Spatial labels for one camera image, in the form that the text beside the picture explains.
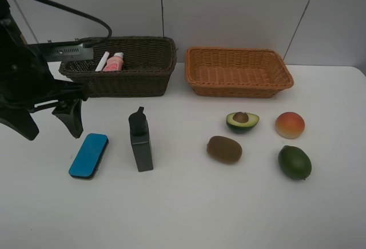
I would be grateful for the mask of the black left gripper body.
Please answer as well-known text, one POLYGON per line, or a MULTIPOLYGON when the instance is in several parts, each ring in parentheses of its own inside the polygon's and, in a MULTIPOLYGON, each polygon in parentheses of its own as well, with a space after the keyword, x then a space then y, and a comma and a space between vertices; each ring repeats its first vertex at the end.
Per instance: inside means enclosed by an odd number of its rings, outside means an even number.
POLYGON ((38 111, 36 105, 53 105, 80 99, 86 101, 88 89, 81 83, 57 80, 48 62, 23 43, 1 44, 1 108, 38 111))

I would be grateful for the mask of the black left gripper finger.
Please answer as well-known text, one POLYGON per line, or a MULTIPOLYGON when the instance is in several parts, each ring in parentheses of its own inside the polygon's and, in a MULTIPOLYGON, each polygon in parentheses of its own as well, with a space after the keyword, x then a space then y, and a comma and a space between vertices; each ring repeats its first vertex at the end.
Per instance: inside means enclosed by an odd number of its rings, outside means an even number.
POLYGON ((38 126, 26 109, 1 109, 1 123, 28 140, 34 140, 39 134, 38 126))
POLYGON ((76 139, 83 133, 81 105, 82 101, 80 99, 73 99, 61 104, 52 111, 52 114, 66 126, 76 139))

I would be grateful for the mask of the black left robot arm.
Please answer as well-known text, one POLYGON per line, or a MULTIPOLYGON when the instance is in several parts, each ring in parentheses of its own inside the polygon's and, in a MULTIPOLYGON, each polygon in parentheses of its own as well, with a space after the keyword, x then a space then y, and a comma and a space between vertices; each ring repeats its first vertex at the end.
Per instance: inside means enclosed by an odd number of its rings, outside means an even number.
POLYGON ((86 86, 53 77, 40 47, 25 43, 8 1, 1 0, 1 123, 34 140, 39 129, 32 113, 53 109, 52 114, 79 138, 85 100, 86 86))

